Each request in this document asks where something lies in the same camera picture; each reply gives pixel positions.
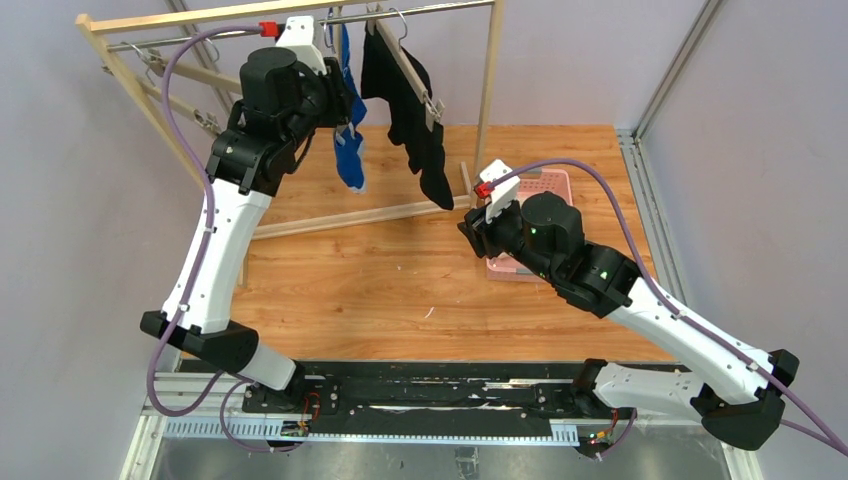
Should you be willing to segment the blue underwear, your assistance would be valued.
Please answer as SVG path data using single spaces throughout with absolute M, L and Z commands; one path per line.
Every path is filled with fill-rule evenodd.
M 340 39 L 335 43 L 340 54 L 340 66 L 347 88 L 353 94 L 352 116 L 347 125 L 339 127 L 334 134 L 336 169 L 343 183 L 354 193 L 366 191 L 364 172 L 365 140 L 358 127 L 367 114 L 367 107 L 356 87 L 350 67 L 351 44 L 347 27 L 340 27 Z

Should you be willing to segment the wooden hanger with blue underwear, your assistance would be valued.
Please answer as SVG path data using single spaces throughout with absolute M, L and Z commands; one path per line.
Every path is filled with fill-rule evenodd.
M 335 145 L 341 147 L 346 143 L 345 133 L 349 133 L 353 127 L 354 95 L 350 88 L 350 82 L 348 81 L 348 77 L 350 76 L 349 37 L 346 27 L 342 23 L 326 23 L 324 28 L 326 30 L 325 46 L 337 58 L 339 63 L 342 83 L 344 86 L 343 93 L 348 108 L 346 123 L 337 126 L 334 134 Z

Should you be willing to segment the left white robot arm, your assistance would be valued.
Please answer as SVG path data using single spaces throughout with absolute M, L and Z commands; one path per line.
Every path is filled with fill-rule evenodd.
M 349 120 L 351 93 L 338 61 L 315 46 L 258 49 L 239 76 L 242 98 L 212 144 L 206 165 L 211 190 L 189 255 L 164 305 L 144 313 L 140 328 L 219 370 L 285 391 L 302 368 L 232 319 L 232 295 L 283 177 L 298 169 L 317 129 Z

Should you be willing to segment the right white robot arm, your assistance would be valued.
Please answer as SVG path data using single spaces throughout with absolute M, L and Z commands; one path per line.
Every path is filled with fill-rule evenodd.
M 563 198 L 535 194 L 511 201 L 495 216 L 475 208 L 457 228 L 477 257 L 508 255 L 568 305 L 639 333 L 686 369 L 675 373 L 588 359 L 571 387 L 583 412 L 634 409 L 685 418 L 747 451 L 761 448 L 779 428 L 782 394 L 755 369 L 790 383 L 798 358 L 785 349 L 751 347 L 690 314 L 664 290 L 652 290 L 632 259 L 586 240 L 580 211 Z

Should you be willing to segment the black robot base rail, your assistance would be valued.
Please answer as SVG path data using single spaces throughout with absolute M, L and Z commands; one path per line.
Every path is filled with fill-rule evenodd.
M 639 413 L 589 397 L 577 362 L 307 361 L 297 397 L 229 375 L 200 411 L 265 420 L 274 446 L 299 441 L 607 447 Z

